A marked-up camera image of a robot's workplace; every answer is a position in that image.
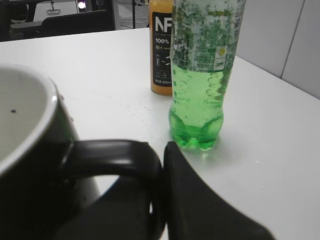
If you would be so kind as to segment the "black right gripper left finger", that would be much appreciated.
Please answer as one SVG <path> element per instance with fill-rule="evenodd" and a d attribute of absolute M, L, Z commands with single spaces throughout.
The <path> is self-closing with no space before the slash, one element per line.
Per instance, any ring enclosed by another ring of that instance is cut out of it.
<path fill-rule="evenodd" d="M 155 240 L 151 199 L 137 179 L 121 176 L 92 205 L 61 226 L 55 240 Z"/>

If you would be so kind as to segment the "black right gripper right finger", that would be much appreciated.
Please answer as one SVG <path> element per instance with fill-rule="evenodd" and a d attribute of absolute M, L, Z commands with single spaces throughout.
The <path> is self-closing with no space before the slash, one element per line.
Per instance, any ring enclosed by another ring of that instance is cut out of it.
<path fill-rule="evenodd" d="M 170 240 L 273 240 L 272 233 L 216 194 L 188 163 L 178 145 L 164 150 Z"/>

